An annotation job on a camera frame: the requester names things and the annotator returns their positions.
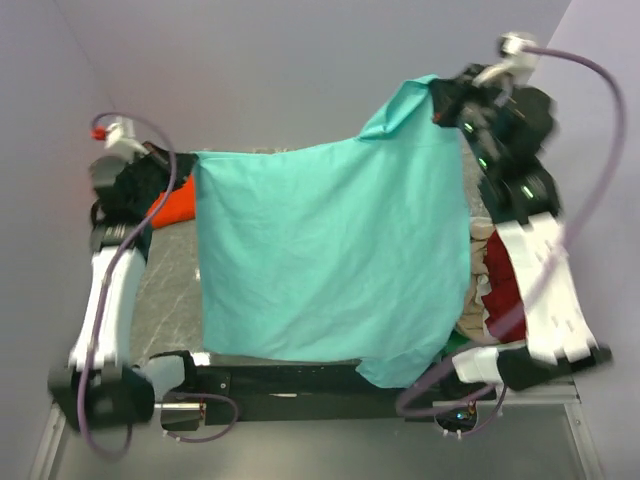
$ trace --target turquoise towel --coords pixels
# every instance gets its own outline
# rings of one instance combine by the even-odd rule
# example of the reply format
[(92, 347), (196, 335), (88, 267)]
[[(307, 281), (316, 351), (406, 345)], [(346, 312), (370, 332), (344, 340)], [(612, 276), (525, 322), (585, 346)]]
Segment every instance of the turquoise towel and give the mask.
[(361, 359), (405, 387), (446, 344), (470, 279), (459, 137), (405, 82), (355, 138), (276, 154), (197, 152), (204, 346)]

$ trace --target gray wall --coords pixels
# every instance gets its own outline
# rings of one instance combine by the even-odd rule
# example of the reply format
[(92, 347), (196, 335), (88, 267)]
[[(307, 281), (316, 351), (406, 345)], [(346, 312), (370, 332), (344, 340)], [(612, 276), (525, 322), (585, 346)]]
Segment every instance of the gray wall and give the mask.
[(0, 2), (0, 448), (26, 477), (49, 410), (46, 378), (88, 295), (88, 121), (108, 107), (49, 0)]
[[(611, 192), (571, 250), (572, 267), (587, 321), (608, 342), (615, 367), (579, 379), (589, 427), (607, 478), (640, 476), (640, 51), (634, 42), (636, 0), (573, 0), (551, 46), (601, 62), (618, 78), (629, 104), (626, 157)], [(611, 138), (612, 104), (602, 81), (584, 68), (544, 61), (532, 83), (558, 101), (561, 135), (546, 163), (560, 183), (569, 216), (602, 167)]]
[(58, 0), (116, 104), (179, 148), (305, 146), (358, 132), (399, 83), (547, 42), (569, 0)]

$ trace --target beige cloth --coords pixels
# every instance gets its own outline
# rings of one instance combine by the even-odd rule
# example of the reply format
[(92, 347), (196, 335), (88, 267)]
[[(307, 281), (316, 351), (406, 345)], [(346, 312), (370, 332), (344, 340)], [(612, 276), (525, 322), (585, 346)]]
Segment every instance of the beige cloth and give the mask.
[(462, 316), (456, 324), (458, 333), (485, 345), (499, 343), (485, 328), (486, 310), (482, 304), (482, 296), (491, 290), (484, 257), (487, 254), (487, 240), (494, 231), (491, 219), (471, 219), (471, 284), (464, 299)]

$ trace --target white wall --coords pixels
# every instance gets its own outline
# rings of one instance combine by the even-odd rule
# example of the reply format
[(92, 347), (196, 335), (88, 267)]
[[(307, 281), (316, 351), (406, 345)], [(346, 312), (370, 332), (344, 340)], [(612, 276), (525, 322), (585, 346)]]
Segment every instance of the white wall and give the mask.
[[(612, 190), (571, 250), (582, 306), (594, 333), (615, 355), (613, 369), (579, 379), (588, 424), (607, 478), (640, 476), (640, 50), (637, 0), (573, 0), (551, 46), (590, 57), (613, 72), (629, 104), (626, 156)], [(612, 103), (588, 70), (543, 61), (531, 82), (558, 102), (561, 135), (546, 163), (559, 181), (569, 217), (598, 174), (612, 132)]]
[(50, 0), (0, 2), (0, 475), (26, 478), (88, 294), (91, 117), (109, 106)]
[(406, 78), (546, 43), (570, 0), (58, 0), (118, 107), (179, 148), (355, 135)]

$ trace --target pile of clothes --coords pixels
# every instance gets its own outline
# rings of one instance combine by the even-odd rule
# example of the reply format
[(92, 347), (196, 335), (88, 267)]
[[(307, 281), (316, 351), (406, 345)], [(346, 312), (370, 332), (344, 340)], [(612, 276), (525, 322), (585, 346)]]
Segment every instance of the pile of clothes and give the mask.
[(521, 302), (515, 272), (495, 226), (488, 218), (471, 222), (471, 284), (456, 330), (484, 345), (524, 340), (524, 315), (509, 332), (496, 338), (492, 327)]

